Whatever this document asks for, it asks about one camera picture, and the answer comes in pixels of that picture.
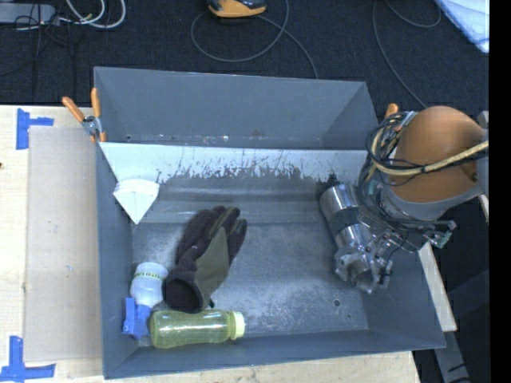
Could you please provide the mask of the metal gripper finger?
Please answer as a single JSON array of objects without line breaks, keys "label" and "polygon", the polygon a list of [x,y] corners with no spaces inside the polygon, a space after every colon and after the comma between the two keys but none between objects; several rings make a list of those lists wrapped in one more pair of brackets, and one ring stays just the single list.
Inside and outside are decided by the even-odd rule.
[{"label": "metal gripper finger", "polygon": [[360,255],[358,253],[343,254],[338,251],[334,257],[335,273],[344,282],[355,282],[356,277],[360,274],[361,264]]},{"label": "metal gripper finger", "polygon": [[361,255],[358,259],[356,286],[366,294],[372,294],[377,289],[385,289],[390,280],[394,261],[371,255]]}]

